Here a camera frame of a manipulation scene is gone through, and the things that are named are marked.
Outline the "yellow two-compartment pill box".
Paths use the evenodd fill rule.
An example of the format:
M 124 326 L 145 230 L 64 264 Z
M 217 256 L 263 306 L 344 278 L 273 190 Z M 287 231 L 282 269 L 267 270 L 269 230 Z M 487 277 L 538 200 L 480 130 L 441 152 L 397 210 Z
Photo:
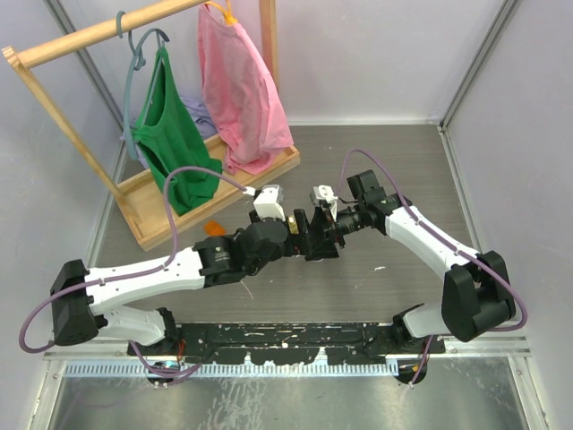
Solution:
M 299 234 L 298 224 L 294 215 L 291 215 L 287 218 L 287 225 L 291 235 Z

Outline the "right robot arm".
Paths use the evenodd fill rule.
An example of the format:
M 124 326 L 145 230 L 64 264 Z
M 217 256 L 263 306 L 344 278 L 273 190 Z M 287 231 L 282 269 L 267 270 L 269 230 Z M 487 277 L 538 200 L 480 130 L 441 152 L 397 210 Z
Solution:
M 386 193 L 371 170 L 351 176 L 347 183 L 353 201 L 343 210 L 330 186 L 312 189 L 315 212 L 305 232 L 306 260 L 336 258 L 347 235 L 372 228 L 408 248 L 443 282 L 439 303 L 415 305 L 393 317 L 390 330 L 397 349 L 414 352 L 431 335 L 469 342 L 516 315 L 507 267 L 499 254 L 481 254 L 455 241 L 406 197 Z

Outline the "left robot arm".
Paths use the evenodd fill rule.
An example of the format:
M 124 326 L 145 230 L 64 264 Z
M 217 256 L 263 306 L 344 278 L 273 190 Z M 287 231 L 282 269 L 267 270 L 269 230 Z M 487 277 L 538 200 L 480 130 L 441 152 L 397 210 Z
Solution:
M 155 259 L 88 270 L 81 260 L 66 262 L 50 289 L 55 344 L 73 346 L 102 336 L 171 354 L 179 344 L 172 314 L 165 309 L 139 311 L 131 302 L 234 284 L 258 274 L 269 262 L 302 254 L 307 232 L 302 212 L 286 220 L 261 218 L 255 212 L 250 217 L 247 228 L 186 247 L 170 264 Z

